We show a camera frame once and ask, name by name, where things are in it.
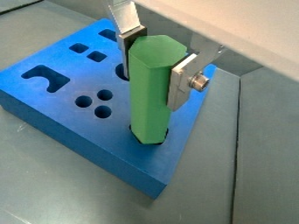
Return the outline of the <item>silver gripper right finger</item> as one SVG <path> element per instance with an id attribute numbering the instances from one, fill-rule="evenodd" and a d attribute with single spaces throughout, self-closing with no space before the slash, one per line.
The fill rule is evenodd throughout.
<path id="1" fill-rule="evenodd" d="M 191 36 L 191 50 L 174 64 L 168 88 L 167 107 L 176 111 L 188 101 L 191 91 L 202 92 L 210 78 L 203 74 L 204 67 L 226 52 L 226 47 L 200 34 Z"/>

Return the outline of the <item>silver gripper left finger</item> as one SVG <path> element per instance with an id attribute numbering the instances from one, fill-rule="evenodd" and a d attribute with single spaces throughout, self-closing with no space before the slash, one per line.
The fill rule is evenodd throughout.
<path id="1" fill-rule="evenodd" d="M 147 35 L 147 28 L 140 24 L 136 4 L 132 0 L 104 0 L 107 14 L 116 27 L 116 42 L 123 54 L 124 76 L 128 74 L 128 50 L 136 39 Z"/>

